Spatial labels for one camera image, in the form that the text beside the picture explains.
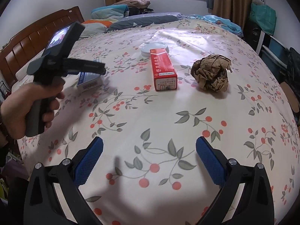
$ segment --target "red box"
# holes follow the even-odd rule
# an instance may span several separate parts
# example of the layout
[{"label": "red box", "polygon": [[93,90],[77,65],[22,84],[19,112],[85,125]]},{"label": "red box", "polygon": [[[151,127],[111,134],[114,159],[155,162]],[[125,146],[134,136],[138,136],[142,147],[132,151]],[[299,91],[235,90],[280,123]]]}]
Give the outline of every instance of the red box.
[{"label": "red box", "polygon": [[177,89],[177,73],[167,51],[164,48],[151,49],[150,54],[155,89],[157,91]]}]

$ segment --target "bed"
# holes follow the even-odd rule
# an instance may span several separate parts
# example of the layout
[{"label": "bed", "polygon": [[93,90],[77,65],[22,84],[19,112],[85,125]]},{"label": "bed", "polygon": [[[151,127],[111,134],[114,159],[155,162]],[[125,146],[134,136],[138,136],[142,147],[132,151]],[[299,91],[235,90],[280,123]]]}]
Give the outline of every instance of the bed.
[{"label": "bed", "polygon": [[[176,91],[154,90],[150,60],[140,53],[154,41],[169,46]],[[190,74],[194,61],[212,53],[232,61],[225,93],[199,90]],[[76,89],[77,76],[65,78],[66,98],[52,127],[18,140],[29,173],[37,162],[48,166],[72,158],[100,136],[104,152],[80,191],[103,224],[195,224],[219,191],[195,153],[195,141],[203,135],[242,165],[262,162],[275,224],[288,212],[300,187],[299,133],[280,85],[237,36],[186,19],[79,40],[70,57],[101,58],[108,74],[101,87],[83,93]],[[12,85],[16,79],[10,78]],[[26,76],[12,90],[31,81]]]},{"label": "bed", "polygon": [[17,82],[16,72],[46,47],[56,30],[75,21],[84,22],[78,6],[49,14],[11,38],[0,51],[0,70],[8,86]]}]

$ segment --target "orange pillow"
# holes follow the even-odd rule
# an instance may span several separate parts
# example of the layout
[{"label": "orange pillow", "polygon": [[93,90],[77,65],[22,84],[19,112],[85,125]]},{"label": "orange pillow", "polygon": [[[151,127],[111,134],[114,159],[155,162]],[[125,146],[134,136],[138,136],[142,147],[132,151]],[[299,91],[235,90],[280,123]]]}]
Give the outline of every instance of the orange pillow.
[{"label": "orange pillow", "polygon": [[107,20],[96,20],[96,19],[90,19],[87,21],[84,21],[83,24],[92,24],[92,23],[100,23],[105,25],[107,28],[112,24],[111,21],[107,21]]}]

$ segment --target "hand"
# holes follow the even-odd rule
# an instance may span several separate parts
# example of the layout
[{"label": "hand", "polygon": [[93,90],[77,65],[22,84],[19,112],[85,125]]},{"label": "hand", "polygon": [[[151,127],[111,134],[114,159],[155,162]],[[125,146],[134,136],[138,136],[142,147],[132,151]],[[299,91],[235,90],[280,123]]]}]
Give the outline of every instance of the hand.
[{"label": "hand", "polygon": [[[2,122],[6,126],[10,136],[13,139],[21,139],[25,136],[26,122],[25,116],[30,111],[35,100],[56,96],[59,99],[64,99],[62,93],[63,84],[42,86],[34,83],[29,83],[21,86],[13,92],[1,105],[0,112]],[[59,108],[57,99],[50,102],[49,108],[51,111],[46,112],[42,116],[47,128],[51,127],[51,121],[54,119],[54,110]]]}]

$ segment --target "metal lid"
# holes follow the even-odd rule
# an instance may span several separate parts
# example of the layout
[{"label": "metal lid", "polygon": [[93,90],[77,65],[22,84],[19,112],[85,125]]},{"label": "metal lid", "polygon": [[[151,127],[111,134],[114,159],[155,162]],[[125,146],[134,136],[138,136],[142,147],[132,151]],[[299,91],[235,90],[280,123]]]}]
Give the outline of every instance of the metal lid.
[{"label": "metal lid", "polygon": [[165,48],[167,53],[169,53],[169,48],[166,43],[155,42],[155,43],[149,43],[146,46],[144,46],[141,50],[141,55],[145,58],[151,58],[150,50],[151,49],[160,49],[160,48]]}]

